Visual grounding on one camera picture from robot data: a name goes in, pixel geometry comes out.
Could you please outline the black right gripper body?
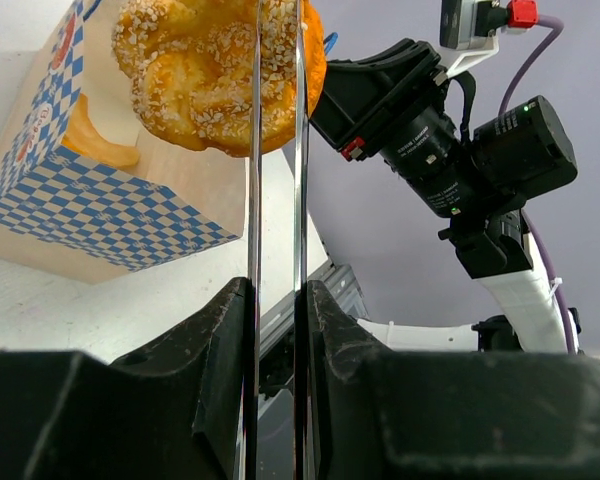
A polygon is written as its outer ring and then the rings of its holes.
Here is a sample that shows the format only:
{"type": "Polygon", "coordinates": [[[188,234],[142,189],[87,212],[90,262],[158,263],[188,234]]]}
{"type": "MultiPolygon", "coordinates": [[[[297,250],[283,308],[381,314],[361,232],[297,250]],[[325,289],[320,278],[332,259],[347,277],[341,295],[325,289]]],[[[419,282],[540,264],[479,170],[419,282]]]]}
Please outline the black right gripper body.
{"type": "Polygon", "coordinates": [[[361,60],[330,60],[310,122],[348,161],[380,155],[439,217],[470,209],[468,156],[445,113],[440,56],[403,39],[361,60]]]}

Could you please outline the left gripper silver tong left finger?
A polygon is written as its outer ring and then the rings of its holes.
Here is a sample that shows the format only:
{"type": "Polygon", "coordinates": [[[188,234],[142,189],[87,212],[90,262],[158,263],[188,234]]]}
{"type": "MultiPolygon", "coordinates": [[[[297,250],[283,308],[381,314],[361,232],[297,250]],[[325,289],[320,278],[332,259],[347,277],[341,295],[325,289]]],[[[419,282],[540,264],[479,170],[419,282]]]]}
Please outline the left gripper silver tong left finger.
{"type": "Polygon", "coordinates": [[[249,209],[247,286],[243,322],[242,438],[239,477],[257,477],[257,428],[259,413],[259,355],[261,318],[261,189],[262,189],[262,106],[261,106],[261,25],[262,3],[255,3],[252,109],[250,118],[249,209]]]}

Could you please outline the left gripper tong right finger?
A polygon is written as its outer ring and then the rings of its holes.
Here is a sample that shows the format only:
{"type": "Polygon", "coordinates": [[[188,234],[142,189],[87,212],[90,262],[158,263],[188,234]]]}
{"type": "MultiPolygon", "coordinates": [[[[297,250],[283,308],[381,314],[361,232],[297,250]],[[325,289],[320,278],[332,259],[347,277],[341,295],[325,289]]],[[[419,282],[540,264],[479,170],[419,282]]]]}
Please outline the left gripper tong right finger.
{"type": "Polygon", "coordinates": [[[296,3],[296,112],[294,154],[294,478],[308,480],[309,327],[307,307],[307,171],[309,153],[308,81],[304,7],[296,3]]]}

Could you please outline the large round fake bread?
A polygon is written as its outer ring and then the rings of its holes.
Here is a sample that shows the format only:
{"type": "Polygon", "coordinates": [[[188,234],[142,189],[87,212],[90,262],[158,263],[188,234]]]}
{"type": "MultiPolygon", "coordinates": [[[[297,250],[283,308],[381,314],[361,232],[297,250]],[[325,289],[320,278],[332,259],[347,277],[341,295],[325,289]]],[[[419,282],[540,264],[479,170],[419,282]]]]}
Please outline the large round fake bread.
{"type": "Polygon", "coordinates": [[[154,136],[192,151],[250,152],[254,48],[261,48],[264,152],[295,136],[296,38],[304,37],[307,104],[327,70],[309,1],[126,1],[112,33],[132,108],[154,136]]]}

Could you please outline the blue patterned paper bag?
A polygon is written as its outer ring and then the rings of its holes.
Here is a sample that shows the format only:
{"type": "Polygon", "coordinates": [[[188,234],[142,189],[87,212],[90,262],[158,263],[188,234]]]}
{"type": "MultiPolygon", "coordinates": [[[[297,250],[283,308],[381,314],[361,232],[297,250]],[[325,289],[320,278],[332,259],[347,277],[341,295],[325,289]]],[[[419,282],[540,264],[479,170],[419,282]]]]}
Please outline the blue patterned paper bag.
{"type": "Polygon", "coordinates": [[[0,259],[99,283],[238,239],[247,159],[192,151],[136,116],[112,33],[126,1],[75,1],[37,54],[0,138],[0,259]],[[82,93],[106,140],[136,147],[115,169],[64,147],[82,93]]]}

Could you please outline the golden fake croissant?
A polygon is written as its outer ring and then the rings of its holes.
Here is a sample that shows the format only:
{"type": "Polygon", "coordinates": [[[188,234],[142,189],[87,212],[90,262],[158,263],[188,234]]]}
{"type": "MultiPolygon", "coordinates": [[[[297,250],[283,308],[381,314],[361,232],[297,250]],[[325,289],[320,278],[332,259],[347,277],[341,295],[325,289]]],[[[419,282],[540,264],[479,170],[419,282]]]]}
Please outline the golden fake croissant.
{"type": "Polygon", "coordinates": [[[136,147],[113,143],[100,135],[89,118],[88,97],[82,93],[70,115],[61,144],[75,153],[115,169],[134,167],[140,160],[136,147]]]}

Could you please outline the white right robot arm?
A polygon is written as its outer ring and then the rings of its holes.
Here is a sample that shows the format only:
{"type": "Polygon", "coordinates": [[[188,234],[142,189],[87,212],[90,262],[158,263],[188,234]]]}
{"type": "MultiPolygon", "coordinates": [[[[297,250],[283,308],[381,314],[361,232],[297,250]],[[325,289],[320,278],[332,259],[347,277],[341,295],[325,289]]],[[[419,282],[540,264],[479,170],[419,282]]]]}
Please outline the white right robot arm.
{"type": "Polygon", "coordinates": [[[576,179],[572,143],[541,95],[472,128],[475,95],[470,72],[405,39],[362,60],[329,61],[311,123],[348,161],[380,156],[448,221],[440,239],[491,293],[522,350],[574,353],[576,320],[524,211],[576,179]]]}

